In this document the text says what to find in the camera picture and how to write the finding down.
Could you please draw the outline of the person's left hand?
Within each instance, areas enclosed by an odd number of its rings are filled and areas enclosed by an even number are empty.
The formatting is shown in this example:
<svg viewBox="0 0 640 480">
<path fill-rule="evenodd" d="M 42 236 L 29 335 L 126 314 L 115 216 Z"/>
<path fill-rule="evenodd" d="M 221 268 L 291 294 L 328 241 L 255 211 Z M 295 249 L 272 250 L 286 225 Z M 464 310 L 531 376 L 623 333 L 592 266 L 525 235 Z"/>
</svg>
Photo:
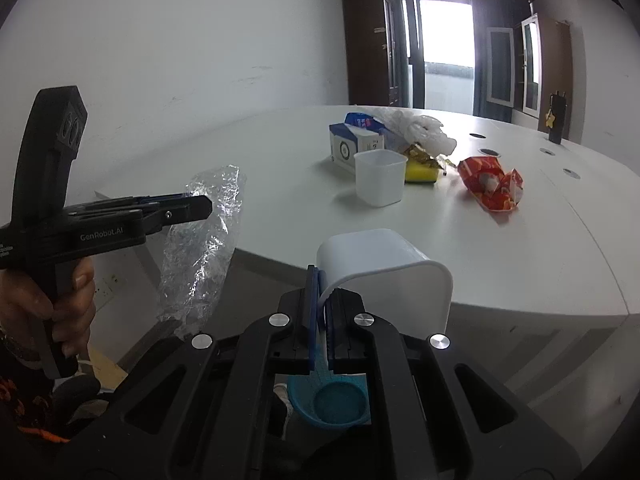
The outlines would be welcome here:
<svg viewBox="0 0 640 480">
<path fill-rule="evenodd" d="M 14 356 L 26 366 L 40 367 L 36 342 L 29 328 L 30 321 L 52 321 L 53 341 L 62 344 L 62 351 L 68 358 L 87 350 L 90 325 L 96 315 L 92 260 L 81 259 L 72 278 L 70 293 L 52 304 L 28 276 L 1 272 L 2 333 L 8 338 L 9 349 Z"/>
</svg>

